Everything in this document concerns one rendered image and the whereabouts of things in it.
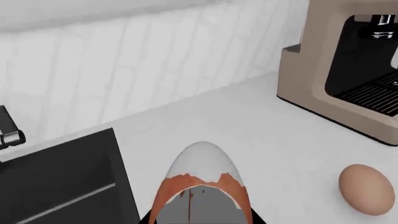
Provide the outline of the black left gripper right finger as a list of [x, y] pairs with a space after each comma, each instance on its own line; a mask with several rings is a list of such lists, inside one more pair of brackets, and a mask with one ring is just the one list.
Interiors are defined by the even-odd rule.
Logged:
[[265, 224], [265, 221], [251, 208], [252, 224]]

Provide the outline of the black kitchen sink basin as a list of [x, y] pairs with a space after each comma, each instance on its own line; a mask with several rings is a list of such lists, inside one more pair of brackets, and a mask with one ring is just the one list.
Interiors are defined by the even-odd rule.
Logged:
[[114, 130], [0, 162], [0, 224], [139, 224]]

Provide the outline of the brown egg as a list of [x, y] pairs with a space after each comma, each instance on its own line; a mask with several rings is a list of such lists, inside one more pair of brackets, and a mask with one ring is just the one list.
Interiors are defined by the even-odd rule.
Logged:
[[377, 169], [363, 164], [345, 167], [340, 173], [338, 185], [348, 205], [363, 214], [386, 214], [396, 201], [389, 179]]

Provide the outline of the beige espresso coffee machine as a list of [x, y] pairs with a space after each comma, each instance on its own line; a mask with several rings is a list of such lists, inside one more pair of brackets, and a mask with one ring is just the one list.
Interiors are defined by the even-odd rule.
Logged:
[[309, 0], [299, 44], [282, 50], [277, 96], [398, 146], [398, 0]]

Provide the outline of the black sink faucet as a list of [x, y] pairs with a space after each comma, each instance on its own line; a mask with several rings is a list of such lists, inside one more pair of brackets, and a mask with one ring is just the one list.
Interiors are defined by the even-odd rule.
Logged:
[[25, 142], [24, 133], [16, 126], [6, 107], [0, 105], [0, 150]]

